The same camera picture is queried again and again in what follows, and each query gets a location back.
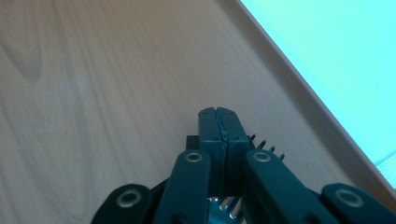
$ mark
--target wooden edge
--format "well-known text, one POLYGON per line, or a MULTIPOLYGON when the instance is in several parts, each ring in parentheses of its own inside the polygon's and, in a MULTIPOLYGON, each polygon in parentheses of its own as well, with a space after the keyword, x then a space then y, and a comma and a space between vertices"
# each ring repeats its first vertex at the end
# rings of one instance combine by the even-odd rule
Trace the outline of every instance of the wooden edge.
POLYGON ((377 171, 325 104, 239 0, 217 0, 356 187, 396 213, 396 190, 377 171))

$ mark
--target bright blue floor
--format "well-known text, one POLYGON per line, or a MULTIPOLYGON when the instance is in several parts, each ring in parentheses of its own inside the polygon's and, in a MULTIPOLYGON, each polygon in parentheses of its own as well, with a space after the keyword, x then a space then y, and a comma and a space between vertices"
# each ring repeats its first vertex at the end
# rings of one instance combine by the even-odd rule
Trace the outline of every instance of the bright blue floor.
POLYGON ((396 1, 242 3, 372 163, 388 164, 396 153, 396 1))

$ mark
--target wooden surface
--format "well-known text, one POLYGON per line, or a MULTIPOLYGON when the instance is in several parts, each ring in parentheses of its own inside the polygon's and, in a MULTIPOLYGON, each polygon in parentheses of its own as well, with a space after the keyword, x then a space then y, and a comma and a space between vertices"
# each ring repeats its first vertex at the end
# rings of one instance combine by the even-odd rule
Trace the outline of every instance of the wooden surface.
POLYGON ((0 222, 89 223, 234 110, 311 189, 350 179, 215 1, 0 1, 0 222))

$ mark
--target wooden table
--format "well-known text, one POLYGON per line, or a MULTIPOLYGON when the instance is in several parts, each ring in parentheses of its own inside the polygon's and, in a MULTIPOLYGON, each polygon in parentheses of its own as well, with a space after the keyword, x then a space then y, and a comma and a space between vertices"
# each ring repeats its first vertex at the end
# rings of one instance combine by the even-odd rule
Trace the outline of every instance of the wooden table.
POLYGON ((234 110, 311 189, 352 184, 226 1, 0 2, 0 222, 89 223, 234 110))

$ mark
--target black mechanical arm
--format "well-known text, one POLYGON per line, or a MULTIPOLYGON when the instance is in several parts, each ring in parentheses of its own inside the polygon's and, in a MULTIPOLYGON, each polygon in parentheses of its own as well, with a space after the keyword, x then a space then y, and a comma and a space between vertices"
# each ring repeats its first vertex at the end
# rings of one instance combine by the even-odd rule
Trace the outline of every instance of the black mechanical arm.
POLYGON ((187 136, 171 176, 154 189, 115 189, 96 212, 99 223, 396 223, 362 190, 345 184, 306 188, 274 154, 246 135, 236 114, 207 108, 199 135, 187 136))

